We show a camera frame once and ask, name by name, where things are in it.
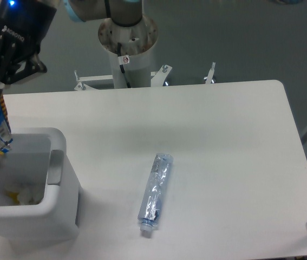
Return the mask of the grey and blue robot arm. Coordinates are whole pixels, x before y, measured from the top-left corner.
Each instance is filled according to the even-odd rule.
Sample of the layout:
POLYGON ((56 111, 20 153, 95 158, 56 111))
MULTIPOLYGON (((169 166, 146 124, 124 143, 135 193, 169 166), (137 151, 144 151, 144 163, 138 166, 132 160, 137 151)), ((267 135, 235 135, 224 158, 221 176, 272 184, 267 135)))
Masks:
MULTIPOLYGON (((119 26, 132 27, 143 17, 141 1, 63 3, 75 21, 110 18, 119 26)), ((38 55, 59 4, 60 1, 0 2, 0 96, 6 85, 47 72, 38 55)))

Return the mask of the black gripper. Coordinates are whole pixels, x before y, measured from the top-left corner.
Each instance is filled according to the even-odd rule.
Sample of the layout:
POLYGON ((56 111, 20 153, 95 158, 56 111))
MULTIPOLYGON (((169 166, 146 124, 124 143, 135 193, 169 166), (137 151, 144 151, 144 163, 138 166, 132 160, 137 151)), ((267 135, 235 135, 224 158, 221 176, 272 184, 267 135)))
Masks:
POLYGON ((47 72, 41 42, 57 11, 57 1, 0 2, 0 96, 5 85, 47 72))

